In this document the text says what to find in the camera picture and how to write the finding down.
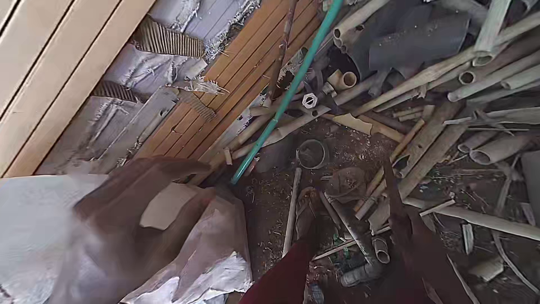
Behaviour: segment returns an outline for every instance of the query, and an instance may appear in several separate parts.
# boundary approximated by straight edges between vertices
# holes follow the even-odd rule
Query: hexagonal nut
[[[304,98],[302,99],[302,105],[306,107],[306,109],[314,108],[317,105],[317,96],[313,93],[308,93],[304,95]]]

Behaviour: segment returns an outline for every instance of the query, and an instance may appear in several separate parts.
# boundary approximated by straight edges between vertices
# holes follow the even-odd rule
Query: red pants
[[[239,304],[301,304],[312,257],[308,241],[295,242],[283,259],[246,292]]]
[[[307,240],[295,242],[289,252],[267,271],[242,297],[239,304],[301,304],[313,250]],[[367,302],[359,299],[358,303]],[[427,298],[422,279],[398,267],[369,299],[370,303],[433,303]]]

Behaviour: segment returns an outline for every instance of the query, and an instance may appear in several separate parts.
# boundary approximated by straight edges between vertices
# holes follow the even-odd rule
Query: broken pipe piece
[[[469,21],[467,14],[451,15],[381,37],[369,48],[369,68],[381,70],[455,55],[463,44]]]

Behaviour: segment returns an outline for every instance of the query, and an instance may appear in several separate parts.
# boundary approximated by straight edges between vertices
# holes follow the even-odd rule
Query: dirty pipe
[[[291,87],[285,92],[285,98],[283,99],[283,102],[281,102],[278,111],[275,113],[274,118],[268,123],[265,130],[262,132],[259,139],[257,139],[257,142],[255,143],[255,146],[253,149],[249,152],[249,154],[246,156],[244,161],[242,161],[242,164],[238,168],[238,170],[234,173],[233,178],[231,179],[232,184],[236,184],[240,177],[242,177],[242,174],[246,170],[249,163],[251,163],[251,160],[255,157],[255,154],[259,152],[259,150],[262,147],[262,144],[266,141],[266,139],[269,137],[272,130],[275,128],[276,124],[278,123],[279,119],[281,118],[281,115],[285,112],[287,107],[289,106],[289,103],[291,102],[291,98],[293,97],[294,93],[296,92],[296,88],[300,85],[302,82],[304,76],[306,75],[307,69],[311,65],[311,62],[313,61],[313,58],[315,57],[315,53],[317,53],[317,49],[321,45],[323,39],[326,36],[326,33],[330,30],[330,26],[336,16],[338,15],[338,12],[341,9],[341,4],[343,3],[343,0],[334,0],[332,3],[332,6],[328,10],[328,13],[326,14],[325,19],[322,21],[321,26],[319,27],[319,31],[317,32],[317,35],[315,35],[315,38],[313,39],[313,43],[311,47],[309,48],[306,57],[304,58],[304,61],[302,65],[300,66],[300,69],[298,70],[298,73],[294,76],[293,82],[291,83]]]

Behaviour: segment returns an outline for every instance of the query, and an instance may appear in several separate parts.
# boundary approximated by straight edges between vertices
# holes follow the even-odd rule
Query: dirt floor
[[[335,123],[317,119],[301,128],[290,140],[288,145],[280,147],[277,153],[285,159],[280,168],[271,169],[265,173],[255,171],[248,177],[243,177],[234,187],[235,195],[245,204],[248,229],[249,250],[254,279],[258,280],[266,271],[272,268],[281,258],[287,215],[291,200],[291,190],[294,180],[295,150],[305,140],[317,139],[324,141],[329,149],[329,162],[320,169],[303,169],[300,189],[308,186],[317,189],[325,188],[324,176],[331,175],[340,168],[355,166],[366,173],[369,182],[379,168],[379,161],[393,151],[396,142],[387,137],[375,134],[368,136],[355,130],[336,125]],[[480,166],[468,157],[460,157],[453,148],[445,160],[437,165],[428,175],[422,185],[419,185],[410,195],[419,199],[443,202],[450,197],[456,200],[456,206],[465,207],[477,212],[493,214],[499,190],[504,182],[504,174],[494,166]],[[230,177],[233,168],[222,175]],[[517,222],[526,222],[520,207],[520,202],[526,202],[525,185],[514,182],[504,211],[505,217]],[[436,231],[449,251],[460,273],[482,303],[536,303],[535,294],[521,283],[511,269],[504,272],[489,283],[468,275],[468,269],[481,261],[497,255],[488,229],[474,226],[475,246],[467,256],[464,252],[461,224],[465,221],[444,215],[431,215]],[[390,242],[389,234],[385,236]],[[336,237],[338,230],[332,221],[325,220],[325,233],[321,237],[320,252],[337,246],[341,241]],[[533,284],[540,283],[540,253],[536,242],[522,237],[503,234],[503,245],[507,254],[517,267]],[[338,278],[347,265],[343,264],[344,255],[355,256],[354,248],[348,252],[340,252],[313,263],[310,267],[309,278],[318,281],[325,297],[332,299],[330,303],[363,303],[376,293],[378,285],[384,280],[379,279],[369,284],[359,284],[355,287],[341,287]]]

